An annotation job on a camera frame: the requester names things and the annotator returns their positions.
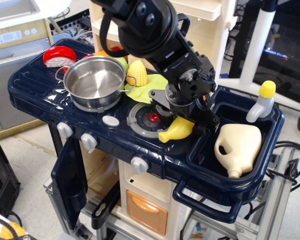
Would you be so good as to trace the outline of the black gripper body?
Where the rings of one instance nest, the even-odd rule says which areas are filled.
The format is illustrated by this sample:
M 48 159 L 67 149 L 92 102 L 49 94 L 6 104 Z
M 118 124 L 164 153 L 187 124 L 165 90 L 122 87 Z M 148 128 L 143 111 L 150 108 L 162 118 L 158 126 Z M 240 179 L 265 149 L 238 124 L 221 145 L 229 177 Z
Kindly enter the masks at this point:
M 152 104 L 165 107 L 168 111 L 193 123 L 204 123 L 213 126 L 219 126 L 220 124 L 219 117 L 209 108 L 204 108 L 199 99 L 193 102 L 178 103 L 176 96 L 169 88 L 151 90 L 148 95 Z

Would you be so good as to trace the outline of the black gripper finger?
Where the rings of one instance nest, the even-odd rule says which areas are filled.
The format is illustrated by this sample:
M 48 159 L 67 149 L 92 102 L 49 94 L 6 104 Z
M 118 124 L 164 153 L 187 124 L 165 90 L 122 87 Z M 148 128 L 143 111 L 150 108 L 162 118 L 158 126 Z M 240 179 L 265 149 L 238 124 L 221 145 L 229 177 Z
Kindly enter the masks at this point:
M 155 109 L 159 115 L 160 120 L 164 124 L 171 124 L 176 118 L 175 113 L 167 110 L 165 107 L 163 107 L 159 104 L 155 104 Z
M 210 125 L 197 122 L 193 127 L 194 135 L 199 137 L 206 133 L 215 133 L 218 129 L 218 125 Z

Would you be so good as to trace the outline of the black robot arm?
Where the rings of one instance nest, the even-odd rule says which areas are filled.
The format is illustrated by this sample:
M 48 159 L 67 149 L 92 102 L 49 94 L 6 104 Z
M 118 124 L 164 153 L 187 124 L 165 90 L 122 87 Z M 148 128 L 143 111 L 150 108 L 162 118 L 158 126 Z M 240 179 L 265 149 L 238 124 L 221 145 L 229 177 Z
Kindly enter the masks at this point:
M 100 43 L 112 57 L 132 55 L 147 60 L 167 79 L 164 90 L 151 90 L 154 105 L 216 131 L 220 119 L 212 111 L 217 93 L 210 60 L 186 40 L 189 18 L 167 0 L 98 0 L 103 19 Z

